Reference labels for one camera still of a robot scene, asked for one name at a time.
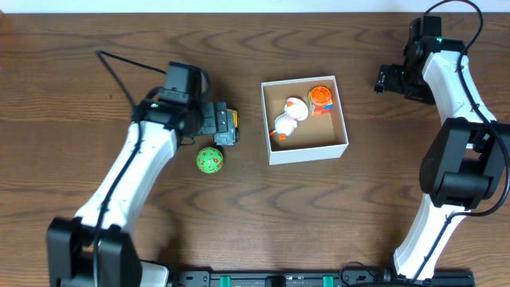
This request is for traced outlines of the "grey yellow toy truck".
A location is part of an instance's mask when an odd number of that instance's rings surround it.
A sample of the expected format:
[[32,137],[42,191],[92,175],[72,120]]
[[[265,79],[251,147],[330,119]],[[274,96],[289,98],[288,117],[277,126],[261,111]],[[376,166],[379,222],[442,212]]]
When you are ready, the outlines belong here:
[[238,141],[239,117],[237,110],[226,109],[217,112],[217,131],[214,133],[214,142],[221,146],[231,146]]

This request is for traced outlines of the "orange round disc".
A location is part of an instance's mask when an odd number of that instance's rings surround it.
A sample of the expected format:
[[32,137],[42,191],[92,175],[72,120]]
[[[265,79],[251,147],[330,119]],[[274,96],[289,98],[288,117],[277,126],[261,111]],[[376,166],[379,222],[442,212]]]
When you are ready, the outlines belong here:
[[332,99],[332,92],[325,86],[316,86],[309,92],[309,99],[313,105],[324,106]]

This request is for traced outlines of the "colourful puzzle cube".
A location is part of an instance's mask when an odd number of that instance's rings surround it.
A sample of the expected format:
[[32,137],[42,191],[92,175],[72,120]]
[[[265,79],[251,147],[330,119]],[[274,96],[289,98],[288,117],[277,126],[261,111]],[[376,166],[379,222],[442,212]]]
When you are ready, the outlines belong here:
[[330,102],[327,105],[316,106],[316,105],[312,104],[312,102],[309,99],[309,95],[308,95],[308,106],[309,106],[309,110],[310,110],[311,115],[312,116],[318,116],[318,115],[321,115],[321,114],[329,113],[332,110],[332,108],[333,108],[333,101],[331,99]]

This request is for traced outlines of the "white toy duck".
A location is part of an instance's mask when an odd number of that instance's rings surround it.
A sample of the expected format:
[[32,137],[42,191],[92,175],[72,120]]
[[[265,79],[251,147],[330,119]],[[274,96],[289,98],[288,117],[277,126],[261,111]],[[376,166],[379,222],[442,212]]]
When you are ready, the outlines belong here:
[[274,120],[274,129],[269,136],[277,134],[280,140],[286,140],[298,127],[299,122],[308,118],[307,104],[297,97],[289,97],[284,106],[284,113]]

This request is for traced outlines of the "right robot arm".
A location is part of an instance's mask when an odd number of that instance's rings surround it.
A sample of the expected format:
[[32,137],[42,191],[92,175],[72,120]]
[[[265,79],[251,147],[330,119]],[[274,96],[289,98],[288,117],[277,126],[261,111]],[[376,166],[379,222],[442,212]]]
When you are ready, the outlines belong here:
[[375,92],[396,92],[437,107],[441,129],[419,172],[422,202],[393,255],[395,275],[428,281],[449,237],[490,199],[509,165],[509,126],[487,109],[469,71],[467,48],[441,34],[441,18],[410,23],[402,65],[382,65]]

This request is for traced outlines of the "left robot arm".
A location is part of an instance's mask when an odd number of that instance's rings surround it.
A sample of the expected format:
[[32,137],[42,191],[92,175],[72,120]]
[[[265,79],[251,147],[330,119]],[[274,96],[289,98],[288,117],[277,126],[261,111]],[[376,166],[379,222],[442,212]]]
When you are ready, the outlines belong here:
[[163,87],[133,104],[124,145],[93,196],[74,218],[55,218],[46,233],[51,286],[172,286],[171,269],[139,258],[132,237],[155,180],[184,139],[205,120],[210,77],[170,62]]

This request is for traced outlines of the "green numbered ball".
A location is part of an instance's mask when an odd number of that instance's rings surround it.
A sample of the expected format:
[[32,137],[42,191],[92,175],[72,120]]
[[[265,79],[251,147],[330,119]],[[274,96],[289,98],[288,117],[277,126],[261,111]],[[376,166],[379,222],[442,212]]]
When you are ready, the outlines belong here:
[[222,169],[224,157],[218,148],[204,147],[198,152],[196,164],[200,171],[213,174]]

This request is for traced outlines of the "white cardboard box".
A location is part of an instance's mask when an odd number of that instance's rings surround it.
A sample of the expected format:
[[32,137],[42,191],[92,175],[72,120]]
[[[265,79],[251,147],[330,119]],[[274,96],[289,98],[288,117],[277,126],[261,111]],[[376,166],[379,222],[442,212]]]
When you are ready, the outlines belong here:
[[[308,115],[284,140],[276,133],[271,134],[275,119],[284,113],[286,101],[293,96],[307,101],[308,93],[317,86],[331,91],[331,111],[318,116]],[[261,103],[269,164],[334,159],[347,149],[349,140],[334,76],[264,82],[261,84]]]

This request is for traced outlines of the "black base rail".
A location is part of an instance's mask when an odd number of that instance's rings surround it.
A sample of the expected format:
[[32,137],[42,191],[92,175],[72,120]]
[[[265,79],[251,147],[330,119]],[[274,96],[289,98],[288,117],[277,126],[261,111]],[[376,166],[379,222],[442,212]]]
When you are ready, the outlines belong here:
[[182,271],[172,275],[167,287],[475,287],[471,272],[439,271],[430,279],[411,281],[388,269],[354,265],[331,272],[210,272]]

